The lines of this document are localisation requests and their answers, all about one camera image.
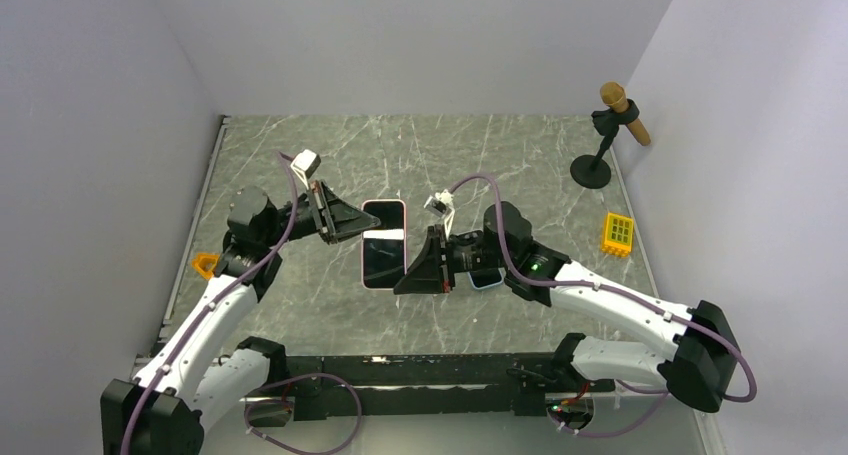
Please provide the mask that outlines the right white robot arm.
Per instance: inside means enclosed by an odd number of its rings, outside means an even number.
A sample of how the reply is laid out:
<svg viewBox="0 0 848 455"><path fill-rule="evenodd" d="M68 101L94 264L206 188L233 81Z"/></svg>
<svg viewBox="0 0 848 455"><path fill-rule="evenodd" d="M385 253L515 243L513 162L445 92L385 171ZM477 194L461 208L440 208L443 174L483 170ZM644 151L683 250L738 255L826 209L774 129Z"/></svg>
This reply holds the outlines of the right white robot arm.
<svg viewBox="0 0 848 455"><path fill-rule="evenodd" d="M532 225L511 203L490 206L480 230L450 235L431 225L425 243L394 286L397 295L441 294L459 273L506 272L513 294L546 307L590 315L631 336L629 342L569 334L551 365L562 389L586 381L620 380L662 388L685 405L717 412L741 353L723 310L702 300L696 307L633 292L587 269L532 236Z"/></svg>

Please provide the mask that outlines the blue phone case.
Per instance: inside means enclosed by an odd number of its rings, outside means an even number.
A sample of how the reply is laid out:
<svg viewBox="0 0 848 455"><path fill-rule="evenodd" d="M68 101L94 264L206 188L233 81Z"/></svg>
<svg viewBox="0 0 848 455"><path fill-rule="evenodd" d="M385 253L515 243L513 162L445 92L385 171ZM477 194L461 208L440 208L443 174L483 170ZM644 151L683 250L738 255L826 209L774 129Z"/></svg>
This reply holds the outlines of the blue phone case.
<svg viewBox="0 0 848 455"><path fill-rule="evenodd" d="M498 287L504 283L505 276L500 268L487 268L467 273L471 287L483 291Z"/></svg>

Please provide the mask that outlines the pink phone case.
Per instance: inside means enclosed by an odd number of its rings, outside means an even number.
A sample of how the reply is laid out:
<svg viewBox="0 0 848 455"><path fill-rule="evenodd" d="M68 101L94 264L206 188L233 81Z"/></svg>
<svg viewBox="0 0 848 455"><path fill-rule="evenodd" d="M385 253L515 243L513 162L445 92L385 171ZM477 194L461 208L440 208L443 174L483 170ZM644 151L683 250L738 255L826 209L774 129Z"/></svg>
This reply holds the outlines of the pink phone case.
<svg viewBox="0 0 848 455"><path fill-rule="evenodd" d="M362 210L380 219L381 226L373 230L402 228L406 233L406 205L400 199L367 200Z"/></svg>

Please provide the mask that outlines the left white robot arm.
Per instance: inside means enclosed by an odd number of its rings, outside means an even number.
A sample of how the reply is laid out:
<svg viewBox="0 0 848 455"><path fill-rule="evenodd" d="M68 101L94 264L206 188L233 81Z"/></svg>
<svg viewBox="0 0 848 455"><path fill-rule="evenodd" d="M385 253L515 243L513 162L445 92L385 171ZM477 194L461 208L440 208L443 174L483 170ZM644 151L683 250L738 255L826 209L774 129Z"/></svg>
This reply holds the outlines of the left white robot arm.
<svg viewBox="0 0 848 455"><path fill-rule="evenodd" d="M190 315L136 375L104 389L104 453L197 454L206 432L243 396L255 389L279 392L289 375L281 344L249 337L225 364L213 360L274 282L281 245L311 235L335 244L379 225L321 180L282 208L258 187L239 190L230 204L224 252Z"/></svg>

